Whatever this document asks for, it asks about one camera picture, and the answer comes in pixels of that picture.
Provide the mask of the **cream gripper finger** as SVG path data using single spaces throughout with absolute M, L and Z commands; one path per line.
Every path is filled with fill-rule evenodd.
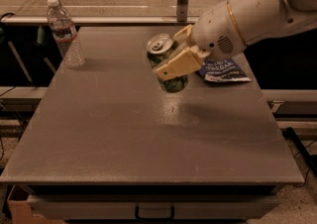
M 194 45 L 194 41 L 192 40 L 192 31 L 193 26 L 187 25 L 186 27 L 178 31 L 176 34 L 174 34 L 173 38 L 179 46 L 186 45 L 192 47 Z
M 187 47 L 176 55 L 170 56 L 153 69 L 161 80 L 169 80 L 199 70 L 210 53 L 197 46 Z

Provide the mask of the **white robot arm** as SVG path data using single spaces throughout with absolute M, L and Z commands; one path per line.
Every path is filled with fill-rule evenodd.
M 225 60 L 261 40 L 316 27 L 317 0 L 228 0 L 176 33 L 177 50 L 153 73 L 161 80 L 170 80 L 200 69 L 207 58 Z

